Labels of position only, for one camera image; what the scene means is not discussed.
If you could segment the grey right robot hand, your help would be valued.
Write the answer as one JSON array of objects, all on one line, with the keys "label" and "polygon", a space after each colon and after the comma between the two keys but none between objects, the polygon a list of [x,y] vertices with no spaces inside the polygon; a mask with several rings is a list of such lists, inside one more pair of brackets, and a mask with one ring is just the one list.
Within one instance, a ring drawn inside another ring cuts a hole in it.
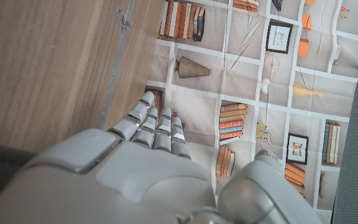
[{"label": "grey right robot hand", "polygon": [[0,223],[319,223],[268,150],[215,194],[180,119],[153,100],[25,163],[0,193]]}]

